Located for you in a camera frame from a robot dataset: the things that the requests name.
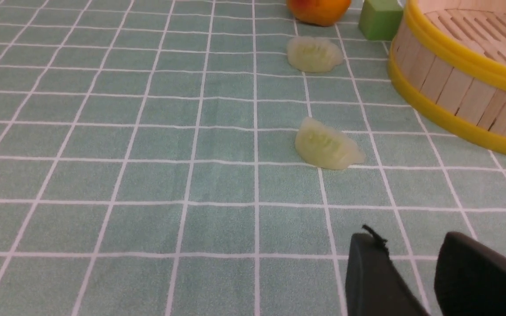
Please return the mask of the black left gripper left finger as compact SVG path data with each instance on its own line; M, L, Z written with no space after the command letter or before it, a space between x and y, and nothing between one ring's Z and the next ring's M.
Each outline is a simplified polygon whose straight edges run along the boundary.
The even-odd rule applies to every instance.
M350 238L345 295L350 316L427 316L394 266L387 240L368 225Z

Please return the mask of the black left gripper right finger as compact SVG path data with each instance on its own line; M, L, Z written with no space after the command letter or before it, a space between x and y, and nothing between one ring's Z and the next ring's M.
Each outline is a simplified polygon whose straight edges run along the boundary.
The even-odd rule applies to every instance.
M437 257L434 292L444 316L506 316L506 257L451 231Z

